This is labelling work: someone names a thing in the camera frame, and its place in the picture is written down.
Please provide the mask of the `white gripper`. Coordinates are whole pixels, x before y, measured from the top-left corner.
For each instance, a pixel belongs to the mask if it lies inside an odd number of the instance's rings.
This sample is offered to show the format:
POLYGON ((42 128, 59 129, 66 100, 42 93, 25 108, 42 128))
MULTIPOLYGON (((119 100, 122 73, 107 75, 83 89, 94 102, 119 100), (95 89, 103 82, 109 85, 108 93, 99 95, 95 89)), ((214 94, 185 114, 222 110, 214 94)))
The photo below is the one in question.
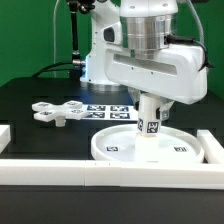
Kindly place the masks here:
MULTIPOLYGON (((203 50, 200 47, 170 44, 154 53, 152 59, 136 59, 126 49, 105 52, 107 78, 135 89, 129 89, 134 109, 139 110, 141 91, 192 104, 207 93, 207 71, 200 70, 203 50)), ((169 119, 173 101, 165 101, 156 110, 159 120, 169 119)))

